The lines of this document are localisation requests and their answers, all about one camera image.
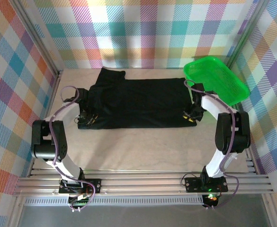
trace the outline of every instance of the black cloth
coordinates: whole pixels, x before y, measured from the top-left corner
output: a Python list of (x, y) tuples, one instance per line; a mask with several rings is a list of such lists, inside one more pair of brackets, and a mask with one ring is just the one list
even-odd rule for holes
[(101, 69), (89, 90), (98, 118), (79, 129), (177, 128), (196, 126), (182, 115), (191, 103), (184, 78), (125, 79), (125, 71)]

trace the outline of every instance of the metal bracket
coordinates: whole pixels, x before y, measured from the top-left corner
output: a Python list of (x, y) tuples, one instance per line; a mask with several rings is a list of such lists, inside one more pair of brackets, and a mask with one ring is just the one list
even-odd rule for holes
[[(101, 188), (101, 179), (84, 179), (84, 181), (90, 182), (95, 186), (95, 193), (99, 194), (100, 193), (100, 188)], [(87, 192), (88, 193), (92, 193), (92, 188), (91, 187), (87, 187)], [(74, 193), (69, 187), (64, 187), (64, 186), (60, 186), (59, 190), (58, 190), (58, 194), (78, 194), (78, 193)]]
[(186, 192), (227, 192), (228, 185), (227, 181), (224, 178), (220, 180), (220, 183), (208, 183), (202, 186), (202, 181), (200, 178), (196, 177), (187, 177), (185, 178), (185, 187)]

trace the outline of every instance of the green basket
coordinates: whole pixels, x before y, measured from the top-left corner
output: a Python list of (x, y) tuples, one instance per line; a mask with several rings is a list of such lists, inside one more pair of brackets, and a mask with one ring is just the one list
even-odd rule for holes
[(205, 91), (214, 91), (225, 103), (234, 105), (246, 99), (250, 92), (244, 83), (218, 58), (207, 56), (184, 67), (187, 79), (203, 83)]

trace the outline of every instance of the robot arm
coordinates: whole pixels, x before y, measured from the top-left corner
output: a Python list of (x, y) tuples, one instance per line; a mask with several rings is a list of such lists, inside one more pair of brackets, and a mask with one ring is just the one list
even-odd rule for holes
[[(89, 116), (87, 102), (88, 102), (88, 91), (83, 88), (78, 88), (80, 93), (79, 98), (75, 103), (62, 109), (52, 122), (53, 131), (55, 137), (58, 140), (59, 155), (57, 162), (55, 164), (65, 175), (70, 176), (75, 179), (83, 180), (84, 174), (83, 170), (73, 163), (67, 154), (67, 140), (65, 135), (65, 128), (79, 115)], [(63, 105), (67, 105), (75, 97), (71, 99), (66, 99)], [(44, 120), (34, 121), (32, 124), (32, 145), (31, 152), (32, 156), (35, 158), (43, 159), (47, 164), (53, 165), (53, 159), (55, 157), (55, 145), (54, 141), (50, 135), (49, 121), (53, 115), (45, 118)], [(84, 188), (82, 183), (71, 181), (62, 175), (61, 183), (67, 187), (67, 185), (72, 185), (73, 187)]]
[[(202, 84), (192, 86), (197, 90), (204, 91)], [(216, 120), (215, 144), (216, 151), (212, 160), (206, 165), (202, 171), (202, 183), (211, 182), (212, 178), (223, 177), (223, 172), (220, 169), (220, 164), (226, 156), (227, 150), (231, 141), (232, 133), (232, 116), (224, 105), (217, 101), (218, 95), (212, 94), (216, 99), (206, 96), (203, 93), (192, 91), (194, 104), (185, 110), (184, 117), (191, 121), (200, 121), (203, 117), (203, 112), (208, 111)], [(250, 146), (250, 124), (249, 116), (246, 112), (238, 112), (230, 107), (235, 116), (235, 137), (232, 145), (232, 150), (224, 163), (223, 169), (226, 169), (237, 155), (243, 152), (244, 149)]]

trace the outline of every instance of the plaid wall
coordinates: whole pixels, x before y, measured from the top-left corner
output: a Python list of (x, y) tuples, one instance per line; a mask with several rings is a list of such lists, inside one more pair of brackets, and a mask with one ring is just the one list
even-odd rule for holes
[(205, 55), (225, 61), (257, 2), (34, 0), (32, 7), (22, 0), (55, 61), (66, 68), (181, 68)]
[(270, 1), (233, 71), (250, 88), (242, 105), (250, 116), (251, 147), (277, 199), (277, 0)]
[(54, 76), (8, 0), (0, 0), (0, 227), (31, 159), (31, 125), (44, 117)]

